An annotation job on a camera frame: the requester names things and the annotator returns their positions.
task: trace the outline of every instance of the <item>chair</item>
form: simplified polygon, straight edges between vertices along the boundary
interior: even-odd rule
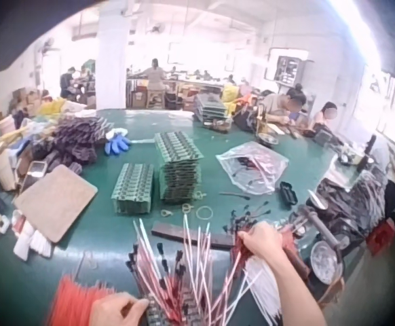
[[[159,96],[162,100],[162,108],[164,109],[164,90],[148,90],[148,98],[146,100],[146,108],[149,108],[151,99],[155,96]]]

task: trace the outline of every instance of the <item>hand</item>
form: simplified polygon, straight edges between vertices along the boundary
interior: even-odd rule
[[[137,326],[148,304],[148,300],[137,300],[126,292],[109,295],[92,304],[90,326]],[[124,318],[121,312],[129,305],[131,309]]]
[[[282,235],[267,222],[259,222],[249,233],[240,231],[238,236],[252,253],[268,262],[286,259],[282,249]]]
[[[279,123],[280,124],[289,124],[290,123],[290,118],[284,115],[283,117],[279,117]]]

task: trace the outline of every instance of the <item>plastic bag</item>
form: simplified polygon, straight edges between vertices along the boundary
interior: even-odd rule
[[[217,155],[231,182],[253,195],[272,194],[288,159],[254,141]]]

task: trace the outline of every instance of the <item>green workbench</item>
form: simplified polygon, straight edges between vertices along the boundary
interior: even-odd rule
[[[196,200],[193,204],[195,209],[204,205],[212,207],[214,217],[210,221],[210,229],[213,233],[222,233],[223,225],[229,222],[230,212],[233,209],[241,211],[245,204],[256,207],[269,200],[272,213],[268,219],[277,221],[288,217],[290,212],[282,207],[277,194],[253,196],[249,202],[241,198],[219,195],[219,192],[241,191],[231,184],[229,176],[215,156],[253,140],[251,134],[242,132],[235,126],[229,134],[219,134],[202,128],[202,125],[194,122],[187,113],[106,110],[99,114],[114,122],[115,127],[127,128],[130,139],[152,139],[156,132],[175,130],[182,130],[193,138],[205,156],[200,162],[200,190],[207,194],[203,200]],[[307,200],[308,189],[317,187],[335,156],[331,150],[310,140],[294,140],[288,135],[280,137],[280,143],[274,150],[289,159],[288,168],[280,180],[293,184],[300,203]],[[0,236],[0,325],[44,324],[60,277],[72,273],[77,268],[84,252],[92,255],[98,267],[91,269],[91,266],[84,262],[78,277],[81,284],[93,285],[97,280],[103,280],[118,291],[138,295],[136,283],[125,265],[128,253],[136,240],[133,218],[116,215],[110,199],[117,176],[126,162],[156,164],[155,145],[134,144],[128,153],[117,157],[106,157],[103,149],[99,149],[97,162],[85,167],[82,174],[84,179],[98,188],[98,193],[54,249],[51,259],[42,258],[31,252],[27,262],[20,261],[13,254],[16,242],[13,232]],[[152,213],[142,216],[148,234],[156,220],[182,226],[183,215],[180,206],[163,205],[159,200],[158,190],[154,196]],[[163,218],[160,216],[162,209],[169,209],[174,215]],[[197,228],[199,225],[206,226],[206,223],[196,219],[191,213],[189,225],[190,228]],[[149,240],[154,247],[157,242],[162,241],[165,253],[170,259],[174,259],[176,250],[182,247],[181,243],[151,235]],[[229,253],[213,251],[212,254],[215,259],[214,271],[217,271],[214,291],[218,293],[229,265]],[[240,302],[231,325],[265,325],[251,294],[248,293]]]

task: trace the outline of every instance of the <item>orange item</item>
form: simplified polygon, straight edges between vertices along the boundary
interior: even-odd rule
[[[82,287],[69,275],[59,282],[48,326],[89,326],[92,304],[115,293],[105,286]]]
[[[395,237],[395,224],[391,219],[380,223],[366,238],[366,245],[373,256],[388,248]]]

